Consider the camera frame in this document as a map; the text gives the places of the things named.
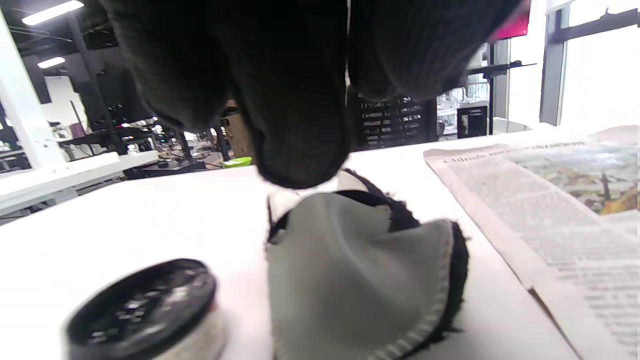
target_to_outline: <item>glove finger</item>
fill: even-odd
[[[226,2],[212,14],[210,32],[229,58],[262,176],[288,188],[329,180],[349,151],[344,85],[336,85],[299,4]]]
[[[463,75],[480,45],[520,0],[379,0],[374,34],[391,81],[402,94],[432,99]]]
[[[384,101],[397,95],[378,54],[372,15],[376,3],[353,0],[349,21],[349,80],[358,93],[371,101]]]
[[[205,5],[101,1],[149,107],[174,126],[208,128],[224,110],[229,75],[220,45],[207,34]]]
[[[344,0],[298,0],[311,34],[323,53],[335,86],[346,89],[344,73],[347,58],[347,4]]]

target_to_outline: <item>ceiling light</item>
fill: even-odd
[[[62,64],[63,62],[65,62],[64,58],[57,57],[57,58],[45,60],[41,63],[38,63],[38,67],[40,67],[41,69],[46,69],[47,67],[52,67],[54,65]]]
[[[68,13],[70,11],[73,11],[75,9],[79,9],[81,7],[83,7],[84,4],[76,1],[76,0],[71,0],[71,1],[67,1],[66,3],[60,4],[58,6],[54,6],[52,8],[48,8],[46,10],[42,10],[41,12],[35,13],[33,15],[29,15],[27,17],[25,17],[22,22],[27,24],[27,25],[35,25],[35,24],[39,24],[43,21],[47,21],[49,19],[53,19],[56,16],[60,16],[64,13]]]

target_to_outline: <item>desk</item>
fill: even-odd
[[[10,158],[13,155],[20,155],[20,154],[24,154],[24,150],[16,150],[16,151],[6,151],[6,152],[0,152],[0,164],[2,164],[2,170],[4,171],[9,171],[9,165],[7,165],[6,163],[6,158]]]
[[[434,147],[487,145],[532,133],[537,132],[363,151],[348,161],[383,191],[405,200],[421,221],[452,218],[472,238],[465,302],[455,321],[464,332],[432,346],[432,360],[577,360],[422,157]],[[20,360],[64,359],[63,324],[88,297],[125,274],[186,257],[205,261],[220,281],[218,300],[230,331],[222,359],[271,360],[263,241],[265,198],[275,188],[255,167],[126,181],[0,227],[0,274],[11,295],[0,297],[8,329],[3,353],[20,354]],[[331,189],[335,180],[319,187]],[[167,199],[181,210],[168,209]],[[113,215],[124,201],[142,200],[150,211]],[[52,237],[55,227],[70,218],[84,226]],[[90,226],[100,229],[87,235]]]
[[[115,157],[103,161],[105,157]],[[68,168],[57,172],[30,170],[0,179],[0,215],[8,214],[39,202],[52,200],[60,203],[75,197],[76,188],[82,188],[110,179],[123,170],[157,161],[156,151],[141,152],[135,156],[104,154],[68,163]]]

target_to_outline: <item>black lid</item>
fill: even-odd
[[[153,359],[205,318],[215,292],[215,278],[197,260],[176,259],[136,272],[73,316],[69,359]]]

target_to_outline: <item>white pillar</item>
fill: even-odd
[[[34,169],[66,166],[0,10],[0,101]]]

